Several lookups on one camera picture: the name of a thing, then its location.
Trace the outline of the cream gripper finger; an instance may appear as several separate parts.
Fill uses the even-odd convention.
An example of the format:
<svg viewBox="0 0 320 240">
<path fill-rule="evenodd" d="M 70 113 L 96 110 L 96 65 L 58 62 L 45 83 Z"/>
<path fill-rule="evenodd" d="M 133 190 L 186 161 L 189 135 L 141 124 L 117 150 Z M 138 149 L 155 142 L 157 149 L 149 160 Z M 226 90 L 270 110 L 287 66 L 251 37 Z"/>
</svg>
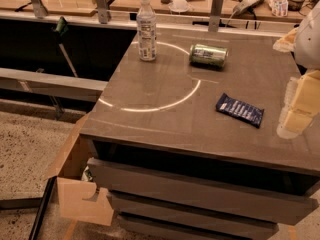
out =
<svg viewBox="0 0 320 240">
<path fill-rule="evenodd" d="M 277 134 L 293 139 L 303 133 L 320 113 L 320 70 L 307 71 L 300 78 L 291 77 L 285 92 Z"/>
<path fill-rule="evenodd" d="M 278 39 L 273 44 L 273 49 L 279 52 L 293 52 L 297 31 L 298 28 L 293 28 L 286 35 Z"/>
</svg>

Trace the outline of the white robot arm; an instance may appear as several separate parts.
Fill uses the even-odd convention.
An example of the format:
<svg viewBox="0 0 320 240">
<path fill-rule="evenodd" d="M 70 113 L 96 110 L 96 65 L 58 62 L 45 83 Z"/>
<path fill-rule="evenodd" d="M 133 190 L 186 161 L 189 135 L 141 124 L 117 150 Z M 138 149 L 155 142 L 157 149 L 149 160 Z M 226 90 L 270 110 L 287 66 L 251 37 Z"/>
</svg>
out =
<svg viewBox="0 0 320 240">
<path fill-rule="evenodd" d="M 273 48 L 293 52 L 295 62 L 307 69 L 299 79 L 290 78 L 279 117 L 278 136 L 292 139 L 320 113 L 320 2 L 297 28 L 278 39 Z"/>
</svg>

